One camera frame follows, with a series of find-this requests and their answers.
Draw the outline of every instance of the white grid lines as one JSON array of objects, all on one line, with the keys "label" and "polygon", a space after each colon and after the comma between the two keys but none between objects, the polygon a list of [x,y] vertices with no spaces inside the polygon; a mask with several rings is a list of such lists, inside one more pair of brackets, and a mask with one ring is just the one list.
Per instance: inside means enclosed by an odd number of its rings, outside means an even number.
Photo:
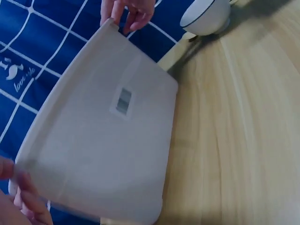
[{"label": "white grid lines", "polygon": [[23,30],[25,29],[25,27],[26,27],[26,25],[27,25],[27,22],[28,22],[28,20],[29,20],[29,17],[30,17],[30,15],[31,15],[31,13],[32,13],[32,11],[33,11],[33,3],[34,3],[34,1],[35,0],[32,0],[32,3],[31,3],[31,6],[29,7],[29,8],[27,8],[27,10],[28,10],[28,15],[27,15],[27,18],[26,18],[26,20],[25,20],[25,22],[24,22],[24,24],[23,24],[23,26],[22,26],[22,28],[19,30],[19,32],[17,33],[17,35],[2,49],[2,50],[0,50],[0,53],[2,53],[2,52],[4,52],[5,50],[7,50],[10,46],[11,46],[11,44],[20,36],[20,34],[22,34],[22,32],[23,32]]},{"label": "white grid lines", "polygon": [[[65,30],[65,31],[68,31],[68,28],[67,28],[67,27],[61,25],[60,23],[58,23],[58,22],[56,22],[56,21],[54,21],[53,19],[49,18],[48,16],[45,16],[45,15],[39,13],[38,11],[34,10],[34,8],[33,8],[34,0],[32,0],[33,2],[32,2],[32,4],[31,4],[31,7],[26,7],[26,6],[20,4],[19,2],[16,2],[16,1],[14,1],[14,0],[6,0],[6,1],[8,1],[8,2],[10,2],[10,3],[12,3],[12,4],[14,4],[14,5],[20,7],[20,8],[26,9],[26,10],[28,10],[29,12],[30,12],[29,8],[31,8],[32,13],[34,13],[35,15],[37,15],[37,16],[39,16],[39,17],[45,19],[45,20],[47,20],[48,22],[54,24],[55,26],[60,27],[61,29]],[[88,41],[86,38],[80,36],[79,34],[75,33],[74,31],[70,31],[69,33],[72,34],[72,35],[74,35],[75,37],[79,38],[80,40],[82,40],[82,41],[84,41],[84,42],[87,42],[87,41]]]},{"label": "white grid lines", "polygon": [[73,28],[73,26],[74,26],[76,20],[78,19],[80,13],[82,12],[82,10],[83,10],[83,8],[84,8],[84,6],[86,5],[87,2],[88,2],[88,0],[84,0],[84,2],[83,2],[83,4],[81,5],[81,7],[80,7],[80,9],[79,9],[79,11],[78,11],[78,13],[77,13],[77,15],[75,16],[75,18],[74,18],[74,20],[72,21],[72,23],[71,23],[69,29],[67,30],[67,33],[65,34],[63,40],[61,41],[60,45],[59,45],[58,48],[56,49],[55,53],[50,57],[50,59],[49,59],[49,60],[45,63],[45,65],[42,67],[41,71],[38,73],[38,75],[36,76],[35,79],[38,79],[38,78],[41,76],[41,74],[43,73],[43,71],[45,70],[45,68],[48,66],[48,64],[53,60],[53,58],[54,58],[54,57],[57,55],[57,53],[60,51],[61,47],[62,47],[63,44],[65,43],[65,41],[66,41],[66,39],[67,39],[67,37],[68,37],[68,35],[69,35],[71,29]]},{"label": "white grid lines", "polygon": [[149,22],[149,25],[151,25],[152,27],[154,27],[155,29],[157,29],[158,31],[160,31],[163,35],[165,35],[167,38],[169,38],[171,41],[173,41],[175,44],[177,44],[177,41],[173,37],[171,37],[169,34],[167,34],[164,30],[162,30],[161,28],[159,28],[157,25],[155,25],[151,21]]},{"label": "white grid lines", "polygon": [[18,111],[18,108],[19,108],[19,106],[20,106],[20,104],[21,104],[21,102],[22,102],[22,100],[23,100],[23,98],[24,98],[24,96],[25,96],[27,90],[29,89],[29,87],[31,86],[31,84],[32,84],[33,81],[34,81],[34,79],[32,78],[32,79],[29,81],[29,83],[27,84],[27,86],[26,86],[25,90],[23,91],[21,97],[20,97],[19,100],[17,101],[17,105],[15,106],[15,108],[14,108],[14,110],[13,110],[13,113],[11,114],[11,116],[10,116],[10,118],[9,118],[9,120],[8,120],[8,122],[7,122],[7,124],[6,124],[5,128],[4,128],[4,130],[3,130],[3,132],[2,132],[2,134],[0,135],[0,143],[3,141],[3,138],[4,138],[6,132],[8,131],[8,129],[9,129],[9,127],[10,127],[10,124],[12,123],[12,121],[13,121],[13,119],[14,119],[14,117],[15,117],[15,114],[16,114],[16,112]]},{"label": "white grid lines", "polygon": [[[0,94],[4,95],[5,97],[7,97],[8,99],[12,100],[15,103],[18,103],[18,99],[10,94],[8,94],[6,91],[0,89]],[[22,106],[23,108],[29,110],[30,112],[37,114],[38,110],[36,110],[35,108],[25,104],[24,102],[20,102],[20,106]]]},{"label": "white grid lines", "polygon": [[[54,21],[53,19],[51,19],[51,18],[49,18],[49,17],[47,17],[47,16],[45,16],[45,15],[43,15],[43,14],[37,12],[37,11],[34,11],[33,13],[38,15],[39,17],[42,17],[43,19],[47,20],[48,22],[53,23],[54,25],[62,28],[63,30],[68,31],[68,28],[66,28],[65,26],[61,25],[60,23]],[[84,42],[88,41],[86,38],[80,36],[79,34],[75,33],[74,31],[70,31],[69,33],[73,34],[75,37],[79,38],[80,40],[82,40]]]},{"label": "white grid lines", "polygon": [[[6,47],[6,44],[3,43],[2,41],[0,41],[0,45],[3,46],[3,47]],[[25,59],[25,60],[27,60],[28,62],[32,63],[33,65],[35,65],[35,66],[37,66],[37,67],[39,67],[39,68],[43,68],[43,65],[42,65],[42,64],[40,64],[40,63],[34,61],[33,59],[27,57],[26,55],[24,55],[24,54],[22,54],[22,53],[20,53],[20,52],[18,52],[17,50],[15,50],[15,49],[13,49],[13,48],[11,48],[11,47],[9,47],[9,48],[7,48],[7,49],[10,50],[12,53],[16,54],[17,56],[21,57],[22,59]],[[59,74],[59,73],[57,73],[57,72],[55,72],[55,71],[53,71],[53,70],[51,70],[51,69],[49,69],[49,68],[46,68],[45,71],[47,71],[48,73],[50,73],[50,74],[52,74],[52,75],[54,75],[54,76],[61,77],[61,74]]]}]

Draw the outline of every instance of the wood grain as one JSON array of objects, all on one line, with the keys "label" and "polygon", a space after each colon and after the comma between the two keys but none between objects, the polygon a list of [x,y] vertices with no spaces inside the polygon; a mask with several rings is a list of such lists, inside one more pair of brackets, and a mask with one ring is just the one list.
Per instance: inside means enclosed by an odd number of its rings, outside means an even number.
[{"label": "wood grain", "polygon": [[159,62],[179,93],[158,225],[300,224],[300,0],[231,20]]}]

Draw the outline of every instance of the white bowl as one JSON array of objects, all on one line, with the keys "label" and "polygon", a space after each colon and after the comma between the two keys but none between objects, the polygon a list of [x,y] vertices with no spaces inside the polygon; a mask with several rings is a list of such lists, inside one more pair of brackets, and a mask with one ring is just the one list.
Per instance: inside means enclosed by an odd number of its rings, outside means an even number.
[{"label": "white bowl", "polygon": [[184,13],[180,26],[205,36],[222,32],[229,25],[229,0],[195,0]]}]

